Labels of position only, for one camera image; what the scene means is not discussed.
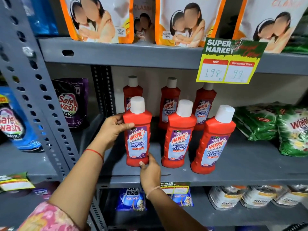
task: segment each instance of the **white headband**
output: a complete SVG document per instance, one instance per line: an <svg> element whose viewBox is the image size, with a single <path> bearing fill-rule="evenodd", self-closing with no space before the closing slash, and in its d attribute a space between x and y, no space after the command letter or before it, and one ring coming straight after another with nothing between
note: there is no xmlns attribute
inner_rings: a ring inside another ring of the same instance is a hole
<svg viewBox="0 0 308 231"><path fill-rule="evenodd" d="M260 28L262 27L263 23L265 23L266 21L269 21L269 20L275 21L275 20L272 19L272 18L264 19L264 20L258 25L258 32L260 31Z"/></svg>
<svg viewBox="0 0 308 231"><path fill-rule="evenodd" d="M175 16L177 13L180 13L180 12L184 14L184 12L181 11L181 10L177 10L177 11L175 11L175 12L173 13L173 15L172 15L172 17L171 17L171 24L173 24L174 16Z"/></svg>
<svg viewBox="0 0 308 231"><path fill-rule="evenodd" d="M70 11L71 11L72 14L73 14L73 4L74 4L75 2L79 2L79 3L80 3L80 1L78 1L78 0L72 0L72 1L71 1L71 4L70 4Z"/></svg>

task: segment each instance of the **purple package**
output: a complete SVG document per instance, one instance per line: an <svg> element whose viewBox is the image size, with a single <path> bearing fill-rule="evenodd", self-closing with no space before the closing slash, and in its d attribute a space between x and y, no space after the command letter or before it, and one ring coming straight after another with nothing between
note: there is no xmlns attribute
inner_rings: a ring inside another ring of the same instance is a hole
<svg viewBox="0 0 308 231"><path fill-rule="evenodd" d="M88 106L87 78L53 79L60 106L69 128L80 127L86 122Z"/></svg>

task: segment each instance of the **bracelet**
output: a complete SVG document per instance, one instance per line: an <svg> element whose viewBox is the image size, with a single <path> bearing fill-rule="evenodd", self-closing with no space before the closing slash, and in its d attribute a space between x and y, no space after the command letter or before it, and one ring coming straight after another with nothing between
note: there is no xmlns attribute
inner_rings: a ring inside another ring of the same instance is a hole
<svg viewBox="0 0 308 231"><path fill-rule="evenodd" d="M96 154L98 154L98 155L102 158L102 160L103 160L103 162L104 162L104 158L103 158L103 156L102 156L99 152L94 151L94 150L92 150L92 149L86 149L86 150L84 150L84 152L85 152L85 151L92 151L92 152L95 152Z"/></svg>
<svg viewBox="0 0 308 231"><path fill-rule="evenodd" d="M149 195L152 193L153 190L156 190L156 189L161 189L161 187L160 186L154 187L152 190L150 190L150 192L145 197L149 199Z"/></svg>

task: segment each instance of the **blue package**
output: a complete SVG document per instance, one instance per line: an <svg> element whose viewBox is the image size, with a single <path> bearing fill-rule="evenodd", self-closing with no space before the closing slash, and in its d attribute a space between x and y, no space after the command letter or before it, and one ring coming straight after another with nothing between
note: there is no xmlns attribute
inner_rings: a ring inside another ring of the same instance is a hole
<svg viewBox="0 0 308 231"><path fill-rule="evenodd" d="M117 211L146 211L145 193L141 188L120 189Z"/></svg>
<svg viewBox="0 0 308 231"><path fill-rule="evenodd" d="M259 229L259 226L255 225L235 226L235 231L258 231Z"/></svg>
<svg viewBox="0 0 308 231"><path fill-rule="evenodd" d="M44 151L12 90L0 86L0 130L23 152Z"/></svg>
<svg viewBox="0 0 308 231"><path fill-rule="evenodd" d="M58 35L56 20L48 0L21 0L34 35Z"/></svg>
<svg viewBox="0 0 308 231"><path fill-rule="evenodd" d="M187 194L173 194L172 200L180 206L183 207L193 207L193 199L190 194L190 188L188 189Z"/></svg>

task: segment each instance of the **floral sleeve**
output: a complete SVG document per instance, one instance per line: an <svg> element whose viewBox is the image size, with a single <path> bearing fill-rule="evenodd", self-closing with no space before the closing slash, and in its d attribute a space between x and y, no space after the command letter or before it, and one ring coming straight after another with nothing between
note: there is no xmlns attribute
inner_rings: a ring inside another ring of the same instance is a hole
<svg viewBox="0 0 308 231"><path fill-rule="evenodd" d="M79 231L71 218L60 208L40 203L18 228L19 231Z"/></svg>

